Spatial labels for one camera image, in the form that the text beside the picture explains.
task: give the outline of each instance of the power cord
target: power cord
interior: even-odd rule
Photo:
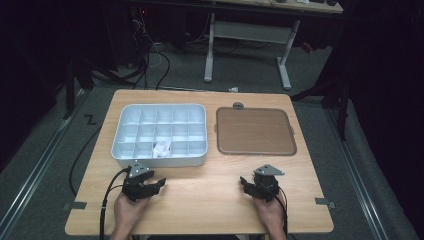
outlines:
[[[161,55],[162,57],[164,57],[166,59],[166,61],[168,62],[168,68],[166,69],[165,74],[163,74],[162,78],[158,81],[158,83],[156,84],[156,90],[159,90],[159,85],[162,82],[162,80],[166,77],[166,75],[169,72],[169,68],[171,67],[171,62],[169,61],[169,58],[167,56],[165,56],[163,53],[158,53],[159,55]]]
[[[112,187],[113,183],[115,182],[115,180],[119,177],[119,175],[121,175],[122,173],[128,173],[130,171],[131,168],[124,168],[121,171],[119,171],[112,179],[112,181],[109,184],[109,187],[107,188],[105,197],[103,199],[103,203],[102,203],[102,210],[100,212],[100,234],[99,234],[99,238],[100,240],[104,240],[105,238],[105,215],[106,215],[106,205],[107,205],[107,198],[109,196],[110,191],[112,191],[113,189],[115,189],[116,187]]]

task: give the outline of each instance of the table leg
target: table leg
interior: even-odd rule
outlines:
[[[286,44],[286,49],[284,50],[284,54],[282,57],[277,58],[278,69],[280,70],[281,81],[283,82],[283,88],[285,90],[291,89],[289,75],[287,74],[286,69],[286,60],[289,56],[290,49],[293,45],[294,38],[296,37],[297,29],[299,28],[300,21],[296,20],[293,24],[293,27],[290,31],[289,39]]]
[[[205,67],[205,82],[212,81],[212,71],[213,71],[213,40],[215,35],[215,13],[211,13],[211,23],[209,29],[209,48],[208,56],[206,57],[206,67]]]

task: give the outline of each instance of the hand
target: hand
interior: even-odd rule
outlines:
[[[284,203],[281,192],[277,195],[282,203]],[[286,240],[286,233],[283,231],[283,215],[284,210],[280,203],[273,198],[270,202],[263,199],[253,197],[253,203],[259,213],[259,218],[265,226],[272,240]]]
[[[111,240],[128,240],[131,230],[143,214],[149,198],[137,199],[133,202],[122,192],[115,200],[115,229],[110,236]]]

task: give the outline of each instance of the dark background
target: dark background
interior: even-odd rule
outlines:
[[[342,87],[349,87],[349,97],[380,168],[423,238],[419,227],[424,215],[423,2],[345,0],[340,4],[344,16],[373,21],[343,28],[336,22],[305,20],[295,46],[303,42],[314,48],[334,46],[317,85],[333,79],[343,84],[316,94],[336,96],[331,105],[337,106]],[[31,127],[56,103],[70,58],[83,55],[111,70],[132,63],[134,26],[128,9],[113,4],[3,1],[0,11],[3,169]],[[147,9],[147,14],[146,25],[154,29],[155,37],[181,47],[190,40],[185,33],[197,36],[207,16],[166,9]]]

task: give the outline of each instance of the floor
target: floor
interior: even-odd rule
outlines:
[[[153,89],[167,71],[169,59],[161,89],[227,92],[237,88],[239,92],[294,95],[314,85],[331,53],[331,48],[312,53],[293,48],[287,62],[292,80],[292,90],[288,92],[281,87],[275,63],[282,46],[257,46],[262,45],[217,45],[213,81],[204,83],[203,44],[184,50],[157,44],[150,54],[147,80],[141,79],[136,88]],[[119,74],[128,71],[131,69],[123,67]],[[77,111],[67,120],[63,119],[65,91],[58,94],[58,104],[37,123],[0,175],[0,216],[4,216],[0,239],[97,238],[69,236],[64,231],[69,214],[66,206],[74,199],[69,180],[78,189],[96,131],[114,91],[121,88],[128,86],[96,80],[92,91],[81,92]],[[334,130],[337,109],[323,109],[319,100],[320,97],[308,97],[293,104],[324,195],[334,203],[329,211],[335,228],[326,234],[296,234],[290,238],[418,239],[375,163],[354,107],[349,106],[347,141],[343,142]]]

